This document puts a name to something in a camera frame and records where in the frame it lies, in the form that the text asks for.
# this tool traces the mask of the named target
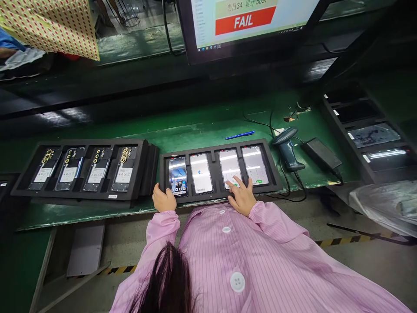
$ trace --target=pink sleeve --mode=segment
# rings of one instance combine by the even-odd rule
[[[286,243],[298,235],[308,236],[308,231],[291,220],[275,203],[258,201],[252,208],[249,218],[261,230],[279,243]]]
[[[146,229],[146,246],[142,251],[137,268],[117,289],[111,313],[129,311],[132,299],[138,292],[146,288],[149,274],[155,264],[156,257],[167,241],[174,244],[180,221],[175,211],[155,213]]]

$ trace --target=blue shirt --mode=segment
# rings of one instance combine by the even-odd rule
[[[25,51],[26,48],[19,41],[11,37],[0,27],[0,48],[9,48]]]

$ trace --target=yellow black hazard tape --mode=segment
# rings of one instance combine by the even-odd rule
[[[393,232],[374,233],[372,235],[381,236],[381,237],[384,237],[384,238],[393,238],[393,237],[398,236],[398,234],[393,233]],[[376,238],[365,236],[365,235],[356,235],[356,236],[345,237],[345,238],[318,240],[318,241],[315,241],[315,243],[318,244],[320,247],[325,247],[325,246],[336,246],[336,245],[339,245],[339,244],[346,244],[346,243],[365,242],[365,241],[370,241],[370,240],[374,240],[374,239],[376,239]]]
[[[385,237],[385,238],[393,238],[393,237],[397,237],[398,234],[393,233],[393,232],[386,232],[386,233],[375,233],[372,235],[376,235],[376,236],[381,236],[381,237]],[[340,245],[340,244],[346,244],[346,243],[355,243],[355,242],[366,242],[366,241],[370,241],[370,240],[374,240],[376,238],[372,238],[369,236],[364,236],[364,235],[357,235],[357,236],[352,236],[352,237],[345,237],[345,238],[334,238],[334,239],[329,239],[329,240],[317,240],[315,241],[316,244],[318,244],[320,247],[326,247],[326,246],[336,246],[336,245]],[[100,272],[97,275],[120,275],[120,274],[124,274],[124,273],[133,273],[136,270],[136,265],[131,265],[131,266],[120,266],[120,267],[109,267],[106,268],[105,270],[103,270],[102,272]],[[75,276],[74,278],[83,278],[86,275],[80,275],[80,276]]]
[[[102,270],[97,275],[111,275],[111,274],[120,275],[120,274],[123,274],[123,273],[133,273],[136,270],[136,267],[137,267],[137,265],[120,266],[120,267],[108,267],[105,270]],[[87,275],[74,276],[73,278],[83,278],[85,276],[87,276]]]

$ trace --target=computer monitor bezel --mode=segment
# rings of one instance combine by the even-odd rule
[[[227,44],[222,44],[220,49],[198,51],[195,40],[191,1],[192,0],[177,1],[181,29],[189,64],[206,63],[230,57],[238,57],[268,51],[295,50],[313,31],[314,27],[320,21],[320,18],[323,16],[323,13],[326,11],[331,2],[330,0],[320,0],[307,24],[298,31],[288,33],[272,32],[228,42]]]

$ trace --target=green workbench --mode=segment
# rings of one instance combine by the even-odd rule
[[[299,129],[297,136],[302,140],[307,141],[314,137],[319,138],[342,160],[343,165],[340,170],[344,180],[346,182],[358,180],[358,173],[344,157],[343,152],[318,110],[313,109],[312,111],[301,113],[298,116],[298,120],[290,123],[284,122],[283,118],[293,112],[296,99],[297,94],[295,92],[270,93],[246,100],[217,104],[215,106],[197,107],[183,111],[178,110],[105,125],[80,127],[49,133],[44,136],[2,143],[4,151],[15,153],[13,153],[13,157],[9,153],[3,153],[0,156],[0,164],[7,165],[7,169],[0,168],[0,170],[8,170],[9,172],[21,171],[35,148],[36,143],[41,140],[116,137],[142,138],[158,146],[160,153],[203,148],[260,138],[267,138],[270,141],[272,138],[269,128],[246,121],[242,116],[242,110],[245,110],[249,118],[268,123],[269,112],[273,107],[274,115],[272,125],[274,128],[295,126]],[[251,130],[254,130],[255,134],[250,137],[236,138],[228,142],[225,141],[225,138],[228,136]],[[272,147],[271,150],[274,160],[277,163],[277,151]],[[323,173],[313,164],[299,147],[295,148],[295,154],[297,160],[306,165],[306,168],[300,171],[299,174],[307,188],[326,186],[337,182],[334,176]],[[296,184],[293,175],[289,175],[288,177],[290,179],[291,189],[299,189],[300,187]],[[203,203],[188,203],[179,205],[179,208]],[[30,230],[154,211],[151,197],[144,198],[140,204],[131,209],[103,206],[84,207],[31,204],[19,230]]]
[[[225,143],[239,142],[266,138],[271,141],[268,127],[257,125],[243,118],[242,110],[248,118],[263,123],[269,122],[271,108],[274,109],[272,125],[274,128],[295,126],[299,129],[297,136],[302,140],[320,138],[342,160],[341,174],[346,182],[358,180],[358,173],[352,168],[349,160],[345,158],[336,139],[319,111],[313,110],[301,113],[297,120],[284,122],[295,108],[298,95],[294,91],[267,93],[248,97],[244,100],[218,103],[212,106],[198,106],[196,108],[178,110],[169,113],[160,113],[133,120],[114,122],[103,125],[92,125],[48,133],[42,136],[33,136],[21,140],[1,142],[3,151],[0,155],[0,164],[3,172],[20,172],[30,158],[38,141],[62,139],[93,139],[93,138],[143,138],[160,148],[160,153],[216,146]],[[250,137],[241,137],[228,142],[225,138],[231,135],[254,130]],[[299,143],[295,147],[297,160],[304,163],[306,168],[299,172],[307,188],[315,188],[335,183],[335,177],[323,173],[300,149]],[[274,161],[278,161],[277,151],[271,147]],[[300,187],[296,184],[293,175],[288,175],[291,190]],[[146,197],[139,205],[131,209],[116,209],[110,207],[94,206],[62,206],[49,204],[30,204],[19,232],[13,236],[13,248],[2,253],[7,257],[0,258],[3,269],[8,277],[4,282],[10,281],[9,292],[2,294],[2,303],[10,304],[10,312],[34,312],[36,299],[43,283],[44,272],[50,255],[51,241],[54,238],[54,227],[68,223],[86,222],[106,219],[117,216],[154,212],[151,197]],[[8,301],[15,299],[16,290],[25,293],[24,301]]]

